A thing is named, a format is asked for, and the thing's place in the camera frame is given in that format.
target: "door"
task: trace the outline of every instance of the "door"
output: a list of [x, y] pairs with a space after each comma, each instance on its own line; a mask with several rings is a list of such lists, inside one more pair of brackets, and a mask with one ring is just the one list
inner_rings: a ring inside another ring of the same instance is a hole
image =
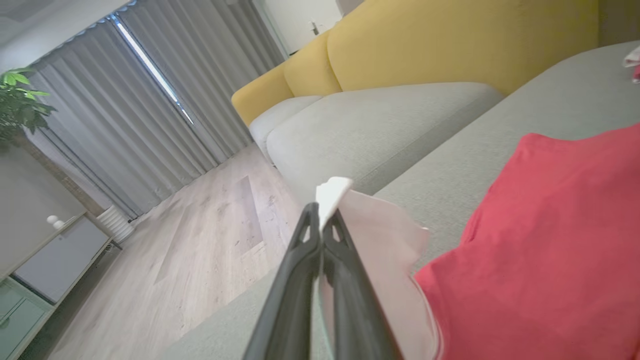
[[288, 54], [331, 29], [342, 14], [335, 0], [254, 0]]

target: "white cabinet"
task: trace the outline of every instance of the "white cabinet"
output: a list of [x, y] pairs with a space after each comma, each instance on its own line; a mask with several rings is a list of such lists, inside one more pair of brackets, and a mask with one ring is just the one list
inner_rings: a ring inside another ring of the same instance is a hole
[[13, 276], [55, 304], [91, 265], [107, 240], [91, 220], [81, 217], [16, 269]]

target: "gray seat cushion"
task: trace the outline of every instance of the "gray seat cushion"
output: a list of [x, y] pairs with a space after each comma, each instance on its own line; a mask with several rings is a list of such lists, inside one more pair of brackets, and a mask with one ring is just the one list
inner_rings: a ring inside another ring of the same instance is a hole
[[267, 137], [269, 134], [271, 134], [276, 126], [320, 99], [322, 99], [322, 97], [318, 95], [292, 97], [291, 99], [286, 99], [275, 104], [251, 122], [249, 132], [264, 157], [267, 158], [270, 163], [273, 164], [267, 151]]
[[455, 248], [467, 220], [527, 133], [576, 140], [640, 121], [640, 85], [621, 61], [640, 42], [562, 61], [511, 94], [376, 194], [432, 232], [420, 268]]
[[301, 203], [331, 176], [374, 194], [500, 100], [479, 83], [340, 92], [280, 124], [267, 149]]

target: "yellow sofa backrest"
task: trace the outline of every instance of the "yellow sofa backrest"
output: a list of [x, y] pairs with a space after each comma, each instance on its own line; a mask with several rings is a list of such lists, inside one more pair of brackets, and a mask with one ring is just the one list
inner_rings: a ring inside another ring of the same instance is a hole
[[507, 95], [597, 40], [597, 0], [368, 0], [232, 101], [248, 125], [292, 96], [450, 81]]

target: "sofa armrest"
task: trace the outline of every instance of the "sofa armrest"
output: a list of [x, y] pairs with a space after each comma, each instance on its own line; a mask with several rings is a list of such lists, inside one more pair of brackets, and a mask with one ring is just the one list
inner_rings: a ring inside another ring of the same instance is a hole
[[236, 111], [249, 126], [251, 122], [270, 107], [293, 97], [284, 78], [284, 63], [240, 88], [231, 97]]

